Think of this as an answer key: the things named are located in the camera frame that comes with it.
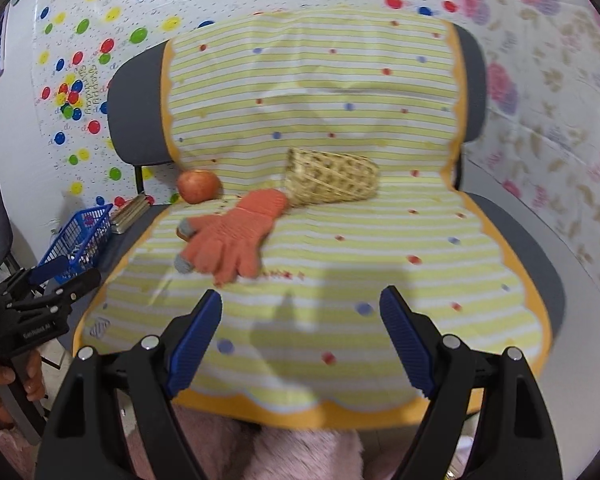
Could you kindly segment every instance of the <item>white wall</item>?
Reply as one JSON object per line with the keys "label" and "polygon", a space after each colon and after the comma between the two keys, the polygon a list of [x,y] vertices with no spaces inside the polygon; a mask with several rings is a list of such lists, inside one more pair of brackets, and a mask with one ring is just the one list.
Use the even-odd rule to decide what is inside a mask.
{"label": "white wall", "polygon": [[35,2],[20,0],[9,9],[5,70],[0,76],[0,186],[13,225],[13,253],[26,266],[44,255],[52,230],[68,213],[33,104]]}

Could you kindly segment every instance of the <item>pink fuzzy sleeve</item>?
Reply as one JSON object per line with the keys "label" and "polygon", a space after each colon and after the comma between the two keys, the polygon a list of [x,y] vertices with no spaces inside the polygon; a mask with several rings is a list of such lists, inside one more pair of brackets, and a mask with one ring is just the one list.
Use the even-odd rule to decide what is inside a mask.
{"label": "pink fuzzy sleeve", "polygon": [[33,480],[34,447],[18,430],[0,430],[0,452],[24,480]]}

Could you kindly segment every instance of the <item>red dot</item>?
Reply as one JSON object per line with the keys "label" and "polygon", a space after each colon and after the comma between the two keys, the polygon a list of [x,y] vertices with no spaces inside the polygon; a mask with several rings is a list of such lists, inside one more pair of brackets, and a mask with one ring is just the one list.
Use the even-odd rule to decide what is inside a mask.
{"label": "red dot", "polygon": [[445,0],[442,2],[442,6],[445,7],[445,10],[449,12],[456,12],[458,10],[458,6],[450,0]]}
{"label": "red dot", "polygon": [[400,9],[402,7],[402,0],[385,0],[384,2],[392,9]]}
{"label": "red dot", "polygon": [[325,352],[324,354],[322,354],[322,362],[324,362],[327,365],[334,365],[336,364],[336,356],[333,355],[331,352]]}
{"label": "red dot", "polygon": [[100,123],[98,121],[91,121],[88,124],[87,129],[90,134],[95,135],[100,131]]}
{"label": "red dot", "polygon": [[102,45],[100,46],[100,51],[103,54],[107,54],[108,52],[111,52],[113,50],[113,45],[114,42],[111,38],[109,38],[108,40],[104,40],[102,42]]}

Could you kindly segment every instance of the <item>gray fingertip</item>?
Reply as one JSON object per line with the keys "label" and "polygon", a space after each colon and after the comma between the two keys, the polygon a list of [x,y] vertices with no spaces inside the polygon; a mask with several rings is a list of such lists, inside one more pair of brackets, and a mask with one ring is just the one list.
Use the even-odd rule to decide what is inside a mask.
{"label": "gray fingertip", "polygon": [[180,220],[180,223],[178,224],[178,232],[185,238],[191,238],[196,233],[195,229],[191,227],[191,224],[186,218]]}
{"label": "gray fingertip", "polygon": [[191,265],[179,254],[175,257],[173,261],[173,266],[180,274],[189,274],[193,270],[193,265]]}

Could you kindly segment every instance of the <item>yellow striped cloth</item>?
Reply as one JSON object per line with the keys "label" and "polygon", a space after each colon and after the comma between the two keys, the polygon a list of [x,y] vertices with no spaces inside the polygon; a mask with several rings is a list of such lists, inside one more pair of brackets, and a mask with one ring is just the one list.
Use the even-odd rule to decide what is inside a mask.
{"label": "yellow striped cloth", "polygon": [[[179,402],[289,428],[419,421],[426,404],[378,313],[389,284],[441,332],[486,351],[515,344],[540,369],[550,330],[538,293],[449,186],[465,106],[454,30],[396,16],[251,16],[170,42],[165,131],[184,166],[214,168],[234,192],[279,184],[289,146],[358,153],[381,168],[377,197],[278,220],[261,276],[221,289],[222,321]],[[129,348],[190,312],[212,279],[173,269],[176,226],[234,203],[176,204],[158,218],[94,299],[77,345]]]}

